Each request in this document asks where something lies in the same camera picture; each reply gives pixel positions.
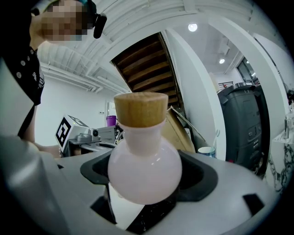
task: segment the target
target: wooden stopper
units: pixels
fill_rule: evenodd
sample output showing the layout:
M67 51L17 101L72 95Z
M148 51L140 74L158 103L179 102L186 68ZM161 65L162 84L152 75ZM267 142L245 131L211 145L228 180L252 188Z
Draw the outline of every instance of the wooden stopper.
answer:
M165 120L169 97L154 92L135 92L114 98L118 121L128 127L151 127Z

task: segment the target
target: ceiling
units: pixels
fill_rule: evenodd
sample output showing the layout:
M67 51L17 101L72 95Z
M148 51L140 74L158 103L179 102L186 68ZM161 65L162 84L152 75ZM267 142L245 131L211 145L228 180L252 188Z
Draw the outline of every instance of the ceiling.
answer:
M62 45L43 43L38 57L47 78L64 80L91 92L109 89L117 93L129 91L111 60L137 41L168 27L188 41L209 72L224 72L234 58L231 48L225 64L218 64L217 51L222 35L208 24L198 22L198 30L191 33L184 22L207 14L224 16L245 30L263 35L277 43L279 33L266 16L251 1L244 0L93 0L98 13L107 15L100 39L93 30L79 42Z
M208 72L224 73L239 50L222 33L209 24L200 23L197 26L195 32L189 31L188 25L176 27L174 30L196 52ZM222 44L226 44L230 48L226 56L223 56ZM219 63L220 58L225 59L223 64Z

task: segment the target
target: ceiling light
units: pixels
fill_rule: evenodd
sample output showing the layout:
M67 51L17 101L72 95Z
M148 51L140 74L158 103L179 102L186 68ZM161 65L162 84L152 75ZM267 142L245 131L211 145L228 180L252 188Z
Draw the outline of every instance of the ceiling light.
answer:
M188 29L189 29L191 32L195 32L196 29L197 29L197 24L189 24Z

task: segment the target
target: cardboard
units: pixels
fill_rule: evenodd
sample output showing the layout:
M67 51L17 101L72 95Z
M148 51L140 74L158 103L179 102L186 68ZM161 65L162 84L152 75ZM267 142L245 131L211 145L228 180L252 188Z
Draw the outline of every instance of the cardboard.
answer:
M172 108L167 111L161 134L176 149L195 152L194 144L179 121L176 111Z

